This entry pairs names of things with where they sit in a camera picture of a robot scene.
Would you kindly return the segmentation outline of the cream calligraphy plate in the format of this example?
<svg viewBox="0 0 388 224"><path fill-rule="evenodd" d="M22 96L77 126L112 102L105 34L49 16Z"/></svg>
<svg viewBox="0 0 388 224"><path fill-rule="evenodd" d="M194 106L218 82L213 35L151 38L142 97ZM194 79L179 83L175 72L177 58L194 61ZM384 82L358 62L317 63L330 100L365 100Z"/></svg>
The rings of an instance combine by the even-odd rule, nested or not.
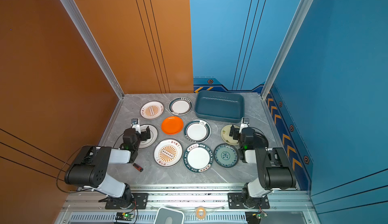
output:
<svg viewBox="0 0 388 224"><path fill-rule="evenodd" d="M231 128L232 125L227 125L225 127L223 127L223 129L221 130L221 138L222 140L229 144L229 145L238 145L238 140L233 140L230 136L229 136L229 133L230 133L230 128Z"/></svg>

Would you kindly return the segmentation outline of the green striped rim plate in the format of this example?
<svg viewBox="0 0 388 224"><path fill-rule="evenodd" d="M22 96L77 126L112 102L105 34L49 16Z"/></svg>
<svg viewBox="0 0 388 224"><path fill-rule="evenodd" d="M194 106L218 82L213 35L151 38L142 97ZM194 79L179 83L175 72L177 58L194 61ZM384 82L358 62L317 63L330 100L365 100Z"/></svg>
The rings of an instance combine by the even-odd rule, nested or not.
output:
<svg viewBox="0 0 388 224"><path fill-rule="evenodd" d="M185 137L193 143L203 143L211 135L210 125L203 120L192 120L184 128Z"/></svg>

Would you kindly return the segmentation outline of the teal rim lettered plate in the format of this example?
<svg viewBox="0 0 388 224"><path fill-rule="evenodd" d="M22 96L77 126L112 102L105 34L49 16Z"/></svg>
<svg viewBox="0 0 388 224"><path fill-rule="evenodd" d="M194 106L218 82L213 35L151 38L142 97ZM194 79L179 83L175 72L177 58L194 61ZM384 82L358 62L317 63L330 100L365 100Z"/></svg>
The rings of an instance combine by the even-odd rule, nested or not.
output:
<svg viewBox="0 0 388 224"><path fill-rule="evenodd" d="M213 164L214 155L206 144L192 144L183 154L183 163L185 167L195 173L201 173L209 170Z"/></svg>

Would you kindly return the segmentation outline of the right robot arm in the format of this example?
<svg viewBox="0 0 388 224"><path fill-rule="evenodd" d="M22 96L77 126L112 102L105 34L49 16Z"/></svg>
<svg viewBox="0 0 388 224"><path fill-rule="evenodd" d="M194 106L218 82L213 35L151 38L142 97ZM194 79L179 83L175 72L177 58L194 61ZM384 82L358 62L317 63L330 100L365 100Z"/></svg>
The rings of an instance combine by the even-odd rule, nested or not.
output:
<svg viewBox="0 0 388 224"><path fill-rule="evenodd" d="M274 190L296 187L297 178L285 150L270 148L267 137L256 128L231 126L227 133L238 143L238 157L244 163L257 167L257 178L246 183L241 192L245 208L269 208L266 201Z"/></svg>

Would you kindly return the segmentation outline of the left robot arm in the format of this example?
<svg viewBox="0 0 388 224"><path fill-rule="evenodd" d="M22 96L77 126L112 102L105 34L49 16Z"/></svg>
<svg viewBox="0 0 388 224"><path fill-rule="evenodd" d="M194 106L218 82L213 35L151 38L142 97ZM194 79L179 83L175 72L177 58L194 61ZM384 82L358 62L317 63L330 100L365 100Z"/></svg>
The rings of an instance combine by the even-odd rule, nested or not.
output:
<svg viewBox="0 0 388 224"><path fill-rule="evenodd" d="M106 197L106 209L144 209L148 194L133 195L129 184L120 182L107 173L110 164L132 164L142 172L143 168L134 161L142 141L151 139L150 127L144 130L133 127L124 131L123 143L118 149L112 147L83 146L68 167L64 181L87 190L94 190Z"/></svg>

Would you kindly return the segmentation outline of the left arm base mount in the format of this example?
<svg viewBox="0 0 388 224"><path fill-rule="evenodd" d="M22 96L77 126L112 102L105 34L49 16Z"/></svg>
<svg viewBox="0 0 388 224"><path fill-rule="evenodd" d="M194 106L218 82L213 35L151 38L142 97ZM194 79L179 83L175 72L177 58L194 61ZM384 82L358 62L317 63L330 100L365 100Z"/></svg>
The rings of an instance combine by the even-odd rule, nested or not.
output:
<svg viewBox="0 0 388 224"><path fill-rule="evenodd" d="M143 210L146 209L148 203L148 193L132 193L128 198L125 196L120 198L108 197L105 205L105 209L114 210L114 209L136 209Z"/></svg>

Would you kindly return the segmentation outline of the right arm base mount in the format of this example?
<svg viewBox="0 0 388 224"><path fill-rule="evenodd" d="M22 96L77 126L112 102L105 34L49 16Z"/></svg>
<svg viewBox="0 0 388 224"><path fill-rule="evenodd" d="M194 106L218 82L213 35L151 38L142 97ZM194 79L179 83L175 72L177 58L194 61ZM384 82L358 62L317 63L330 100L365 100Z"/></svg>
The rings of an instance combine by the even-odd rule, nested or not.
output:
<svg viewBox="0 0 388 224"><path fill-rule="evenodd" d="M270 209L269 200L264 198L253 198L242 193L228 193L229 209Z"/></svg>

